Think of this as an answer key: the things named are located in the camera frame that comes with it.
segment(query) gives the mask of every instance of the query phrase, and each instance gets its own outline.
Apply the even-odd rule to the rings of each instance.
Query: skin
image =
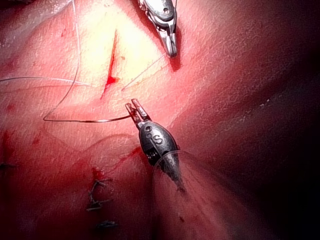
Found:
[[[161,58],[121,91],[163,54],[158,34],[136,1],[76,1],[77,81],[90,86],[75,85],[50,119],[121,117],[127,114],[125,103],[137,98],[152,120],[192,153],[181,168],[197,207],[183,212],[182,224],[166,214],[163,203],[174,213],[175,206],[188,205],[186,198],[154,199],[157,191],[165,196],[175,188],[163,187],[163,178],[153,175],[130,118],[104,124],[44,122],[70,84],[10,81],[0,83],[3,239],[151,239],[152,234],[181,239],[193,229],[198,208],[212,217],[208,225],[202,223],[209,217],[197,219],[201,239],[211,239],[213,230],[215,239],[241,239],[240,234],[270,239],[272,231],[258,221],[258,211],[243,203],[245,194],[236,194],[237,187],[218,172],[256,190],[272,181],[281,164],[290,166],[284,160],[320,105],[319,68],[310,57],[319,50],[316,2],[178,3],[178,56]],[[35,1],[1,11],[1,79],[75,77],[79,55],[72,4],[61,0],[53,8],[49,1]],[[109,74],[114,83],[107,84]],[[96,180],[105,186],[98,184],[94,198],[112,201],[87,212]],[[153,209],[162,216],[156,226]],[[95,229],[106,220],[119,227]]]

